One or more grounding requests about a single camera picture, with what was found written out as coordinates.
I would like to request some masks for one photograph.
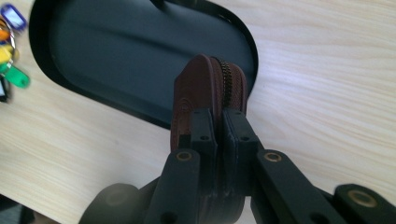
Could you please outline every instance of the keychain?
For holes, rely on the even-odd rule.
[[[0,14],[9,24],[11,29],[21,32],[27,27],[26,19],[10,3],[2,5],[0,8]]]
[[[7,23],[3,20],[0,21],[0,44],[6,44],[10,37],[10,31]]]
[[[15,35],[12,31],[12,28],[7,22],[6,25],[8,26],[10,31],[9,45],[11,46],[11,50],[10,50],[11,57],[6,63],[0,64],[0,76],[5,78],[7,81],[14,84],[15,86],[25,89],[28,87],[30,83],[30,78],[26,76],[26,74],[24,74],[20,69],[18,69],[13,65],[17,54],[16,44],[14,39]]]

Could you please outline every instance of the key tag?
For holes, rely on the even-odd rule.
[[[9,82],[0,77],[0,102],[6,103],[9,98]]]
[[[12,56],[7,63],[0,64],[0,75],[15,86],[25,89],[29,86],[30,78],[13,65],[17,51],[12,29],[10,29],[9,43],[12,47]]]
[[[6,21],[0,21],[0,44],[6,44],[10,37],[10,31],[6,24]]]
[[[9,24],[11,29],[14,29],[18,32],[22,32],[27,27],[26,19],[10,3],[1,6],[0,14]]]
[[[10,44],[0,45],[0,64],[8,63],[12,58],[12,46]],[[14,61],[18,60],[20,54],[17,49],[14,51]]]

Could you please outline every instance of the wood grain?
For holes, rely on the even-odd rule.
[[[256,40],[260,69],[247,118],[321,189],[356,183],[396,203],[396,3],[216,0]],[[29,15],[32,0],[12,3]],[[105,186],[157,177],[169,131],[50,81],[27,34],[32,85],[0,105],[0,193],[77,223]],[[254,223],[247,204],[238,223]]]

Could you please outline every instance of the screw hole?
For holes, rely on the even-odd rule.
[[[166,212],[161,216],[162,224],[174,224],[177,222],[177,215],[175,213]]]
[[[311,220],[315,223],[315,224],[329,224],[329,219],[327,219],[325,216],[323,216],[320,213],[313,213],[311,214]]]

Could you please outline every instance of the light wood surface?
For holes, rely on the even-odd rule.
[[[260,70],[247,118],[317,187],[356,183],[396,203],[396,3],[216,0],[248,26]],[[33,0],[12,0],[26,17]],[[27,37],[32,84],[0,105],[0,194],[77,223],[104,187],[157,177],[169,131],[50,81]],[[249,205],[238,223],[254,223]]]

